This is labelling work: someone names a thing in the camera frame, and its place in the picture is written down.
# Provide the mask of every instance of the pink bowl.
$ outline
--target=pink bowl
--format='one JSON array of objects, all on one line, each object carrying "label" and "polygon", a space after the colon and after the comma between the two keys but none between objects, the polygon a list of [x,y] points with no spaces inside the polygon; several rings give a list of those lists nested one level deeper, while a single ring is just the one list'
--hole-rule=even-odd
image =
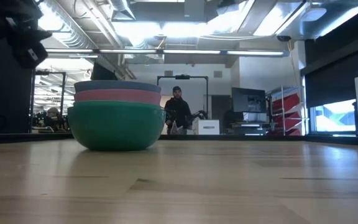
[{"label": "pink bowl", "polygon": [[161,95],[152,91],[130,89],[108,89],[81,91],[74,95],[76,102],[93,100],[130,101],[160,105]]}]

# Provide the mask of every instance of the wooden table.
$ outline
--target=wooden table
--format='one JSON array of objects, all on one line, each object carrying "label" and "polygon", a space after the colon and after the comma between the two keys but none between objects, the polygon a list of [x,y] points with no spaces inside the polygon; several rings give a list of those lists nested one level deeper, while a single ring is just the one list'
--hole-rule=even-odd
[{"label": "wooden table", "polygon": [[358,146],[0,144],[0,223],[358,223]]}]

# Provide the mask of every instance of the green bowl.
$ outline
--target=green bowl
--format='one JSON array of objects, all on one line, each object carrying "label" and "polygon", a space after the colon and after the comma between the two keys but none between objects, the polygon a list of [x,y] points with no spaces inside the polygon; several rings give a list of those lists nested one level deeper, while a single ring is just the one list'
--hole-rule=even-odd
[{"label": "green bowl", "polygon": [[68,109],[74,138],[91,150],[143,150],[160,137],[165,111],[157,105],[123,101],[76,102]]}]

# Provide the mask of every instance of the stacked bowls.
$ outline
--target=stacked bowls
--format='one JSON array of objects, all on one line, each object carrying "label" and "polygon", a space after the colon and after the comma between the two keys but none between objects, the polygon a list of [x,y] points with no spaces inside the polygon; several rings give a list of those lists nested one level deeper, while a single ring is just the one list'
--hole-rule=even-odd
[{"label": "stacked bowls", "polygon": [[160,87],[112,80],[78,82],[74,87],[68,120],[81,145],[91,150],[142,150],[160,137],[165,122]]}]

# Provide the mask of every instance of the white box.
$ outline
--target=white box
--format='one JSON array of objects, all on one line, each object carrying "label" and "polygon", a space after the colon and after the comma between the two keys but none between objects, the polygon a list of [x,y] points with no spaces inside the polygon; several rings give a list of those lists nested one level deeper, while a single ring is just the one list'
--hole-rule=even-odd
[{"label": "white box", "polygon": [[196,122],[196,134],[219,135],[219,120],[198,120]]}]

